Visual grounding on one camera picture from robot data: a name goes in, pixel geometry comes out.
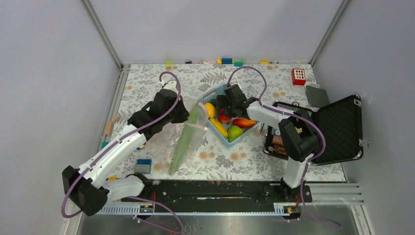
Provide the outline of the yellow lemon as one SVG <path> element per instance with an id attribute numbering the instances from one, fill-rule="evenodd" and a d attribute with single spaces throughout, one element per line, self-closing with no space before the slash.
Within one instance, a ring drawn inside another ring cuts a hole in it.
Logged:
<path id="1" fill-rule="evenodd" d="M 216 108 L 211 103 L 205 103 L 205 107 L 208 111 L 208 118 L 215 118 L 216 117 Z"/>

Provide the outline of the green apple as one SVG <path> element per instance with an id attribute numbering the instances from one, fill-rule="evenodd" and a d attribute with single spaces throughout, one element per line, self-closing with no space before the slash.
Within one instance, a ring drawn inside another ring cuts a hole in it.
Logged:
<path id="1" fill-rule="evenodd" d="M 228 129 L 228 141 L 233 142 L 236 138 L 240 137 L 244 133 L 244 130 L 236 125 L 232 125 Z"/>

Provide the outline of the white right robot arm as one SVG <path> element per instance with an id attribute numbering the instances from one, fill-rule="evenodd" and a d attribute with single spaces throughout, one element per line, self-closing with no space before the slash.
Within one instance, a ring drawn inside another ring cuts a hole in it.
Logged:
<path id="1" fill-rule="evenodd" d="M 282 178 L 281 197 L 288 202 L 300 195 L 309 162 L 320 156 L 326 146 L 322 131 L 305 109 L 287 111 L 265 105 L 255 97 L 247 98 L 237 84 L 227 84 L 224 95 L 218 99 L 226 116 L 263 122 L 279 131 L 288 155 L 286 172 Z"/>

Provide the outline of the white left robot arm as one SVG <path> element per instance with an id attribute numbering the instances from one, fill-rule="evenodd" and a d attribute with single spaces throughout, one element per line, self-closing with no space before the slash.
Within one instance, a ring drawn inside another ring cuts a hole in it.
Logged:
<path id="1" fill-rule="evenodd" d="M 115 139 L 109 142 L 90 160 L 79 167 L 67 166 L 62 171 L 65 197 L 61 213 L 65 218 L 68 200 L 87 216 L 98 213 L 108 202 L 135 196 L 140 201 L 151 197 L 152 189 L 136 176 L 128 176 L 109 183 L 110 173 L 130 153 L 143 147 L 169 123 L 188 120 L 179 89 L 163 88 L 142 109 L 133 113 Z"/>

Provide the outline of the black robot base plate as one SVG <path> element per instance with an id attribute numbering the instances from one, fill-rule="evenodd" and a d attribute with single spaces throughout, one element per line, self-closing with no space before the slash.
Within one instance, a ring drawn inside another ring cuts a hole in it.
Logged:
<path id="1" fill-rule="evenodd" d="M 161 180 L 146 185 L 139 196 L 155 199 L 175 213 L 273 212 L 275 203 L 313 201 L 309 186 L 290 189 L 279 181 Z"/>

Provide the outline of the yellow corn cob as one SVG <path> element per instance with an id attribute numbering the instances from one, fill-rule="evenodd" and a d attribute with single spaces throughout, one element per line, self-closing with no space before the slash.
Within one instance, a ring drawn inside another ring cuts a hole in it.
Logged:
<path id="1" fill-rule="evenodd" d="M 215 118 L 210 118 L 209 121 L 214 126 L 214 128 L 224 137 L 228 138 L 228 132 L 227 129 L 224 127 L 224 125 Z"/>

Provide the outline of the red apple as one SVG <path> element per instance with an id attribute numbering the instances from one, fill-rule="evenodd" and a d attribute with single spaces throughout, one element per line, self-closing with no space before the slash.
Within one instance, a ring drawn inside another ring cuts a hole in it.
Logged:
<path id="1" fill-rule="evenodd" d="M 228 117 L 227 115 L 225 115 L 224 108 L 221 108 L 218 120 L 221 123 L 225 123 L 225 124 L 230 124 L 231 123 L 231 117 Z"/>

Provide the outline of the clear pink zip top bag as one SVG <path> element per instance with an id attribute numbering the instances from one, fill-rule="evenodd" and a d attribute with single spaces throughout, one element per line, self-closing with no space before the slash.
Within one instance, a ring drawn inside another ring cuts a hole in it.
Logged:
<path id="1" fill-rule="evenodd" d="M 187 99 L 184 106 L 189 111 L 188 120 L 166 125 L 144 147 L 143 155 L 154 164 L 167 164 L 169 175 L 175 174 L 196 151 L 208 130 L 208 111 L 203 103 Z"/>

